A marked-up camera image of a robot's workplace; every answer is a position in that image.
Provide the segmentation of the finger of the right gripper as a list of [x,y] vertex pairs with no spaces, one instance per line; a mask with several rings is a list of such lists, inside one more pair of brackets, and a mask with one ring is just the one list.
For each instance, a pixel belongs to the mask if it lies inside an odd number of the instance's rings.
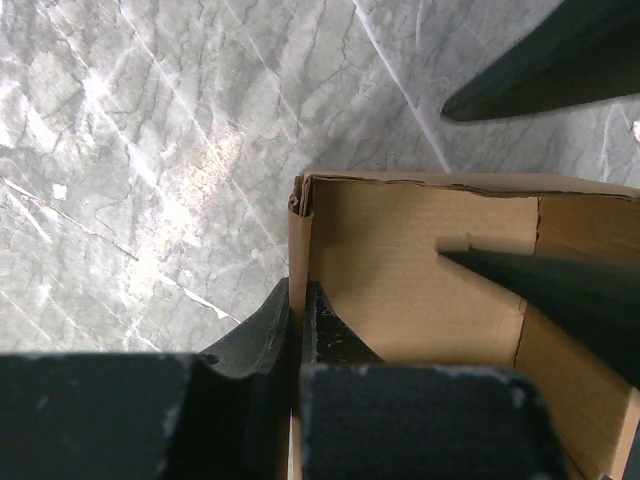
[[564,1],[448,98],[454,122],[513,118],[639,93],[639,3]]
[[639,386],[639,269],[478,249],[439,255],[519,295],[630,385]]

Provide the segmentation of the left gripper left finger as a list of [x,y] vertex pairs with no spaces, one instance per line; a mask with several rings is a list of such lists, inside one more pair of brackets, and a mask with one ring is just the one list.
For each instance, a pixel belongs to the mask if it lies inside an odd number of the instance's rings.
[[199,353],[1,358],[5,479],[283,479],[289,285]]

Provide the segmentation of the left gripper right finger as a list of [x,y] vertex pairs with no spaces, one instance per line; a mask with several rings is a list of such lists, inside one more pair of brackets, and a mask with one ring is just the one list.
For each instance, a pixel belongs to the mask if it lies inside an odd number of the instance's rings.
[[307,479],[564,479],[546,402],[514,369],[391,365],[307,287],[299,377]]

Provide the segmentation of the brown cardboard box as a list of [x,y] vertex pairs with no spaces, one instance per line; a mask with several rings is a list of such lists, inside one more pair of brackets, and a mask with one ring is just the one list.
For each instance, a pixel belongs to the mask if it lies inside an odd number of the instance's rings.
[[637,265],[639,193],[548,174],[306,173],[289,200],[292,310],[315,280],[385,360],[520,367],[549,402],[572,478],[634,478],[638,390],[438,256],[465,247]]

